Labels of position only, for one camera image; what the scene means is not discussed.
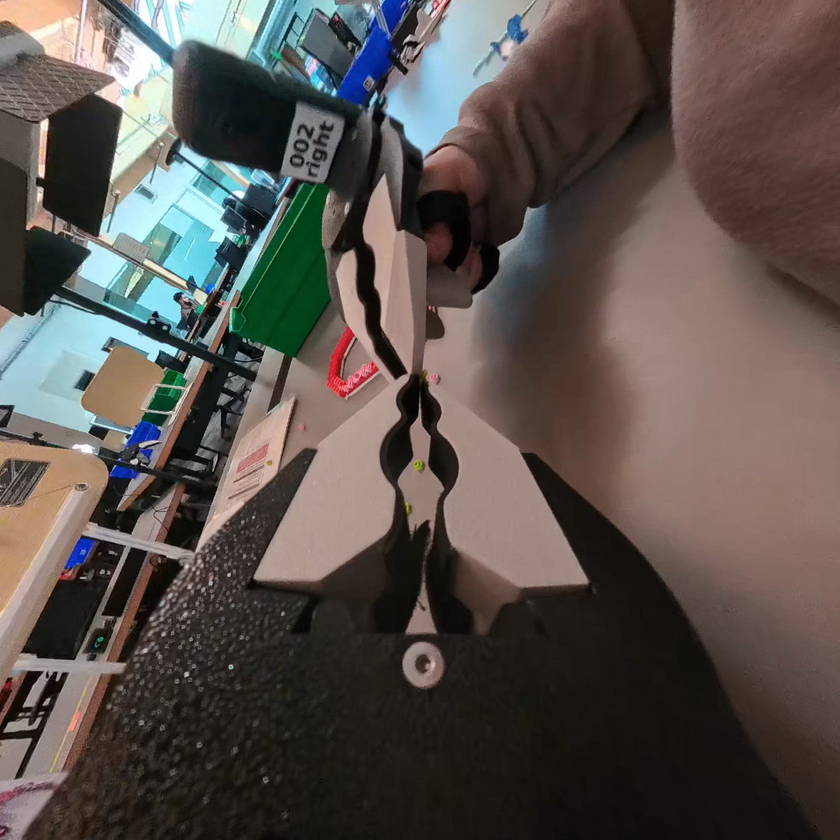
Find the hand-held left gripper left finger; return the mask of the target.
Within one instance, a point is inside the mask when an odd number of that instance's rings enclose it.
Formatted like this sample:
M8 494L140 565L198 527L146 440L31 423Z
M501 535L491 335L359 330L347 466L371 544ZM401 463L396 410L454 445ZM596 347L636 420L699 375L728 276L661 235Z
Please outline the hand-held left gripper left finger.
M416 597L399 486L413 462L421 379L406 375L321 441L255 573L259 585L322 597Z

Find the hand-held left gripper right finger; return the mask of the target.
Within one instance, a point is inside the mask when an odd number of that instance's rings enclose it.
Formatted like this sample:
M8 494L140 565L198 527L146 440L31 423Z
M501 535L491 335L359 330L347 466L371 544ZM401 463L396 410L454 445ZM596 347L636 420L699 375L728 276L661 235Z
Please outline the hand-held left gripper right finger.
M519 449L441 385L421 391L427 467L442 491L426 558L441 634L486 635L500 611L590 581Z

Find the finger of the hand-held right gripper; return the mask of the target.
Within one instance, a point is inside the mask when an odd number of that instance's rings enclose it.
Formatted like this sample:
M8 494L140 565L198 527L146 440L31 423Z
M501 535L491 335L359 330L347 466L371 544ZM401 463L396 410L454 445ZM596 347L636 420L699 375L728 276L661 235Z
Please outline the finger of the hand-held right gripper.
M362 237L373 255L381 334L406 374L417 374L423 365L426 340L427 246L423 234L397 226L384 175L368 203Z
M389 382L404 377L406 367L385 335L385 310L375 287L372 254L366 249L342 254L335 274L343 318L355 338Z

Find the green plastic bin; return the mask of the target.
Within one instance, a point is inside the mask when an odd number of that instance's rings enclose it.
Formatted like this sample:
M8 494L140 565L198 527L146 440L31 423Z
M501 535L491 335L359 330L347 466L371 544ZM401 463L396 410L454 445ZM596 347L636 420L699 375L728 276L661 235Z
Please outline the green plastic bin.
M229 328L296 358L330 303L322 246L326 185L301 185L240 291Z

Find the red lego heart frame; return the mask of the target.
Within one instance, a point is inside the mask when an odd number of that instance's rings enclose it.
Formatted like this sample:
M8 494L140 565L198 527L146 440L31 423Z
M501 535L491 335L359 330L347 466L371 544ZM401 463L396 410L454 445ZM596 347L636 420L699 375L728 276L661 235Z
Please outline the red lego heart frame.
M350 374L344 373L345 362L355 343L356 336L352 329L347 327L336 344L329 361L327 386L344 400L349 399L380 373L376 363L372 361L363 363L360 368Z

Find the person's right forearm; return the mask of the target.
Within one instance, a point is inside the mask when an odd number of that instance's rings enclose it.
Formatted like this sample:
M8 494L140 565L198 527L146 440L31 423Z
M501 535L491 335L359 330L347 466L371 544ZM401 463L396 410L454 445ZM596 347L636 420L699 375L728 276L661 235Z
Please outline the person's right forearm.
M515 238L528 209L584 174L667 97L674 15L666 1L549 2L434 149L458 148L476 168L479 242Z

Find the lego instruction booklet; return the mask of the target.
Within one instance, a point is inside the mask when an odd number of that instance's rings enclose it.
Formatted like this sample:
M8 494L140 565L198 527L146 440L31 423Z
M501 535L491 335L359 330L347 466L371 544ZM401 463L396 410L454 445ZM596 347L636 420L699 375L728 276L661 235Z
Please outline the lego instruction booklet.
M238 444L220 487L217 515L238 509L275 478L297 401L296 395L289 395Z

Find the person's right hand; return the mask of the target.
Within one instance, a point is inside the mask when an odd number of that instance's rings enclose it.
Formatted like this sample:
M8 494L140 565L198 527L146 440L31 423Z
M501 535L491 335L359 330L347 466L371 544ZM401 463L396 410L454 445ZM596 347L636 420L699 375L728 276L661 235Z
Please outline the person's right hand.
M529 174L521 172L510 149L493 143L469 148L447 144L430 154L423 168L422 195L436 204L455 199L455 221L437 220L425 233L428 259L441 266L455 248L456 236L466 231L460 279L472 294L481 293L495 279L499 248L517 237L529 208Z

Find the black computer monitor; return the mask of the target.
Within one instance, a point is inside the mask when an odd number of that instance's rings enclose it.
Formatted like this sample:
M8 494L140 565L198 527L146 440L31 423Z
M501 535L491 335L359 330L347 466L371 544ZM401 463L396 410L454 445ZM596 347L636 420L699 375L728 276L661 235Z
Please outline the black computer monitor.
M362 43L338 13L329 16L319 8L314 8L306 19L298 45L324 66L338 85L362 48Z

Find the blue plastic bin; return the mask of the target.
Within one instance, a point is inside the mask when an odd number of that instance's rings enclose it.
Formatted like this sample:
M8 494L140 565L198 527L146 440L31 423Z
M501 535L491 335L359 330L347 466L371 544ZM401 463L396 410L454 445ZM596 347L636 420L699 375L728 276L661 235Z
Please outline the blue plastic bin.
M122 449L114 454L116 465L110 468L111 478L133 480L141 471L139 467L148 467L155 448L161 441L161 429L153 423L142 421L127 437Z
M353 59L338 89L338 98L365 106L384 90L389 74L398 70L406 75L402 60L407 30L404 22L416 22L416 4L409 1L384 1L374 12L362 47Z

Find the black boxy equipment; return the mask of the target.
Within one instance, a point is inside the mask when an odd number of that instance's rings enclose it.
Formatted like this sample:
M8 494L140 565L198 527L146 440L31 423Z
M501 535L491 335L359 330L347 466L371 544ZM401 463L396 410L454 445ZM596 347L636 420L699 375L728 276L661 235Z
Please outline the black boxy equipment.
M2 235L2 308L17 316L36 314L89 255L87 248L41 227Z
M48 120L43 208L94 238L110 195L122 114L90 93Z

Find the small green crate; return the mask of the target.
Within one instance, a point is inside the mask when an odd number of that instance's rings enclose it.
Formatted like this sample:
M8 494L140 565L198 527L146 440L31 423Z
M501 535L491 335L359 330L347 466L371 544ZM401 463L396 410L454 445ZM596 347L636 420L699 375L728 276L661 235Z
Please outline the small green crate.
M176 410L182 404L188 382L186 376L166 369L163 380L153 385L141 406L141 422L164 427L172 422Z

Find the blue tool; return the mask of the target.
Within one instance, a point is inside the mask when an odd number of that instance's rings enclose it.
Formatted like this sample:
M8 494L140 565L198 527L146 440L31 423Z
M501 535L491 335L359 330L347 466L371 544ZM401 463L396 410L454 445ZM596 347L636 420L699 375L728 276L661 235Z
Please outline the blue tool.
M473 77L478 76L482 68L487 66L494 57L499 58L502 62L508 61L514 49L529 36L529 31L523 26L523 22L532 7L533 4L509 18L505 31L496 40L490 42L486 54L475 64L471 71Z

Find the person's beige sweater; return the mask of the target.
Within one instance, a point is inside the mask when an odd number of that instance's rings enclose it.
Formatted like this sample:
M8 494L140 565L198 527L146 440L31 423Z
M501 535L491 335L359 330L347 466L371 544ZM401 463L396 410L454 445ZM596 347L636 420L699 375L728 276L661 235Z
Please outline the person's beige sweater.
M762 262L839 300L839 2L677 2L675 147Z

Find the wooden table with white frame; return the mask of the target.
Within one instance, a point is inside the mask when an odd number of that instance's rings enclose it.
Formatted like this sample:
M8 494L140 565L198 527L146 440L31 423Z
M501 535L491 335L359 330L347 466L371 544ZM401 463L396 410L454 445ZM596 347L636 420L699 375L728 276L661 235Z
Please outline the wooden table with white frame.
M95 455L1 443L1 684L109 482Z

